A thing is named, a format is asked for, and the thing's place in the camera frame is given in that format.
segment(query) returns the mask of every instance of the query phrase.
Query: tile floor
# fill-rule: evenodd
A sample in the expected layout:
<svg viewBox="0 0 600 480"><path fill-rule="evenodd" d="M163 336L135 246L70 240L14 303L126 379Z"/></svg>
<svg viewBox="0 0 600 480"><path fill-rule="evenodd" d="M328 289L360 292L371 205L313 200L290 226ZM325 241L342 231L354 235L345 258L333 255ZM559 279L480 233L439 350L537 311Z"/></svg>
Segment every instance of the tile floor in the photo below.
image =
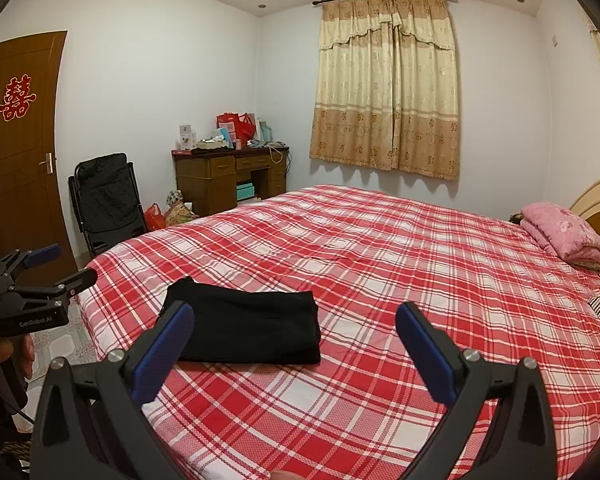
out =
<svg viewBox="0 0 600 480"><path fill-rule="evenodd" d="M31 418L36 418L38 400L45 381L46 370L51 359L63 356L72 365L96 361L96 354L91 339L82 323L80 310L75 302L69 305L69 323L65 326L35 332L33 345L36 350L36 360L33 363L33 376L29 382L27 397L29 402L24 412ZM31 424L21 416L15 415L16 425L23 430L30 430Z"/></svg>

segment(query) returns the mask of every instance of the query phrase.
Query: door handle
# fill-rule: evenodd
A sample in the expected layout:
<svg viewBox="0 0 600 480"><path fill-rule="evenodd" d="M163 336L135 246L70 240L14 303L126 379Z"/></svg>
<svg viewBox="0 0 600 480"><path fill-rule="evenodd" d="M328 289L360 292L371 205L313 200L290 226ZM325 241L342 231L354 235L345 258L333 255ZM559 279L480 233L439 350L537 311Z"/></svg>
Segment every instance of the door handle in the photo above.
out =
<svg viewBox="0 0 600 480"><path fill-rule="evenodd" d="M38 163L39 166L42 166L43 164L46 166L46 174L48 174L48 175L53 174L54 160L53 160L51 153L45 153L45 160Z"/></svg>

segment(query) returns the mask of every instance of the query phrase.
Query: checkered bedspread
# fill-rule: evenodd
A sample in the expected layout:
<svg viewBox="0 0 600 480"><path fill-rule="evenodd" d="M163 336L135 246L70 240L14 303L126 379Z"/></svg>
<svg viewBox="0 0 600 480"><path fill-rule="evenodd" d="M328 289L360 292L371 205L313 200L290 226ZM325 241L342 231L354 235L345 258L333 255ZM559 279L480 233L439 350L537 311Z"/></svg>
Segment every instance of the checkered bedspread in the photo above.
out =
<svg viewBox="0 0 600 480"><path fill-rule="evenodd" d="M542 367L566 478L600 436L600 277L534 245L518 226L385 194L318 186L153 232L90 264L81 293L102 357L153 326L185 275L251 292L311 290L320 365L180 363L144 407L195 478L397 478L443 414L394 329L417 303L458 346ZM466 472L486 404L454 475Z"/></svg>

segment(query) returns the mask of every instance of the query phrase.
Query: black pants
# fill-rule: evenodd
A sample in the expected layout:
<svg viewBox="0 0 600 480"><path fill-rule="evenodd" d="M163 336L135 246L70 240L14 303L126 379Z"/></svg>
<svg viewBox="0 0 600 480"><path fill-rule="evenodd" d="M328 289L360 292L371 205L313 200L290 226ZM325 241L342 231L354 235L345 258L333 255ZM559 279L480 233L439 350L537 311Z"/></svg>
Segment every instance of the black pants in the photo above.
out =
<svg viewBox="0 0 600 480"><path fill-rule="evenodd" d="M160 315L176 300L189 303L195 314L184 361L320 362L318 307L312 292L243 292L196 283L187 276L169 286Z"/></svg>

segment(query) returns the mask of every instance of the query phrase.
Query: wooden desk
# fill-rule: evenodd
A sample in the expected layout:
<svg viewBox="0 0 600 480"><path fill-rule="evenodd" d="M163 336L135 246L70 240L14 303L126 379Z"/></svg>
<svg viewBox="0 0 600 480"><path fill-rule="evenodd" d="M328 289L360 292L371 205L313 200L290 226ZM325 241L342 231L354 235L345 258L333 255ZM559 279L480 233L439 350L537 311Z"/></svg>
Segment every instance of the wooden desk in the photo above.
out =
<svg viewBox="0 0 600 480"><path fill-rule="evenodd" d="M286 192L286 152L268 148L244 148L231 152L173 155L177 188L185 202L193 202L200 216L213 215L237 205L235 187L252 182L262 200Z"/></svg>

